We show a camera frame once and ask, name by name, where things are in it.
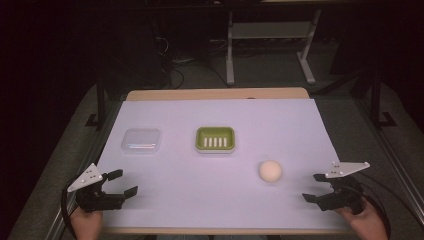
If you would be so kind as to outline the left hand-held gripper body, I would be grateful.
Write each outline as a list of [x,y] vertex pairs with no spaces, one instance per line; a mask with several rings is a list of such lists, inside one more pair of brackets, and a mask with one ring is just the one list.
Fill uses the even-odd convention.
[[108,194],[102,190],[106,180],[97,166],[92,163],[73,180],[67,188],[75,193],[76,202],[86,212],[120,209],[125,202],[123,193]]

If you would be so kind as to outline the person's right hand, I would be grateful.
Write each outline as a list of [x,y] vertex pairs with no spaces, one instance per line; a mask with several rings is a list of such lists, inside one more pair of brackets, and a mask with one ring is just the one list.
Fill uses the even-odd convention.
[[385,225],[377,210],[365,199],[361,199],[363,211],[354,215],[350,208],[336,209],[361,240],[389,240]]

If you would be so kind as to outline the white metal desk frame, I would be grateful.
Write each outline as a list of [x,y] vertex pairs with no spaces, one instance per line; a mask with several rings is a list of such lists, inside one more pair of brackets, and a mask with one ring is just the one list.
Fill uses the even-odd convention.
[[235,84],[233,64],[233,41],[246,39],[303,39],[304,47],[297,52],[297,59],[308,84],[313,85],[315,78],[307,61],[318,26],[321,10],[314,11],[310,21],[291,22],[253,22],[238,23],[233,21],[233,13],[229,13],[226,54],[226,83]]

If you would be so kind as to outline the green soap dish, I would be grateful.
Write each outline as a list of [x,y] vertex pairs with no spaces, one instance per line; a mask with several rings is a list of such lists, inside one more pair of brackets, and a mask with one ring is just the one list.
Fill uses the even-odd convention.
[[195,147],[200,153],[231,153],[235,149],[235,132],[231,127],[200,127]]

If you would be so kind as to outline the black metal stand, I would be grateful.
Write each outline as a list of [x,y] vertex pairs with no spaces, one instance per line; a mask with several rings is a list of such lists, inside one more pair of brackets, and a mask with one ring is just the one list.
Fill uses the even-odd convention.
[[99,76],[96,81],[97,112],[91,114],[85,123],[88,127],[95,127],[97,131],[102,128],[106,120],[106,96],[104,78]]
[[351,95],[355,99],[364,99],[370,93],[369,117],[372,124],[377,128],[395,127],[396,122],[388,112],[380,111],[381,103],[381,79],[377,70],[366,67],[359,71],[358,80],[354,84]]

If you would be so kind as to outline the round peach soap bar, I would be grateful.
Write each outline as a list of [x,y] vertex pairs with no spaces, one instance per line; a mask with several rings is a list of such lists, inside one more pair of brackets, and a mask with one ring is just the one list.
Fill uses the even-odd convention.
[[276,182],[282,176],[282,167],[273,160],[263,161],[259,166],[259,175],[266,182]]

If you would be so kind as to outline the white table sheet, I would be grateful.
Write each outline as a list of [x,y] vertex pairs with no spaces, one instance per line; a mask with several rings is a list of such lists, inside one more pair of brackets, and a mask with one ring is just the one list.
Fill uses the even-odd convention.
[[[200,127],[231,127],[235,149],[198,152]],[[125,154],[121,142],[131,128],[159,129],[159,150]],[[321,211],[302,196],[329,192],[329,185],[313,175],[337,159],[311,99],[126,101],[98,167],[124,172],[105,184],[106,192],[137,186],[138,193],[122,209],[105,212],[104,226],[116,232],[345,231],[348,227],[336,213]],[[259,175],[267,160],[282,167],[276,182]]]

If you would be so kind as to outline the clear plastic lid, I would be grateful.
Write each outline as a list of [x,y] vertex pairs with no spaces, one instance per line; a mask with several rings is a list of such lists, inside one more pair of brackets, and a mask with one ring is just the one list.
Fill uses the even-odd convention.
[[154,154],[160,148],[161,131],[156,128],[128,129],[121,142],[125,154],[143,155]]

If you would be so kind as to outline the person's left hand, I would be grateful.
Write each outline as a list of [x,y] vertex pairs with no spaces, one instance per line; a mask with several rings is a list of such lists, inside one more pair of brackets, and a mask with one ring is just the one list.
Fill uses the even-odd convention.
[[98,240],[103,226],[103,212],[85,212],[77,207],[70,216],[77,240]]

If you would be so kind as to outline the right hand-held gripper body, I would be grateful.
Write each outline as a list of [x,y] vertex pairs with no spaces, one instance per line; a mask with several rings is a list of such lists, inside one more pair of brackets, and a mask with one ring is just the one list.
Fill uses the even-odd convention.
[[320,209],[327,211],[348,207],[354,214],[361,213],[363,211],[361,205],[363,189],[352,175],[369,167],[368,162],[333,162],[330,168],[323,173],[327,178],[333,179],[331,182],[327,182],[333,192],[319,197]]

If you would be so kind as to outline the aluminium frame rail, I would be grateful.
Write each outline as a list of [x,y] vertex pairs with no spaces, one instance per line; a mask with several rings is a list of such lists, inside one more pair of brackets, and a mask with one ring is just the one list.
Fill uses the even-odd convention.
[[76,193],[100,180],[98,175],[94,180],[83,177],[88,176],[86,170],[92,164],[98,164],[121,105],[118,101],[107,101],[103,106],[95,103],[95,109],[86,115],[76,113],[82,123],[78,126],[72,123],[60,140],[59,147],[65,152],[60,153],[57,158],[60,163],[47,180],[50,190],[54,186],[59,188],[59,208],[43,240],[62,240],[63,235],[75,239],[70,229],[70,215],[77,206]]
[[394,171],[395,177],[407,199],[404,206],[408,209],[420,229],[424,231],[424,195],[419,191],[418,185],[413,181],[401,158],[397,155],[394,147],[383,132],[384,128],[397,127],[398,124],[389,112],[374,113],[374,110],[368,107],[364,100],[356,99],[354,103],[377,139]]

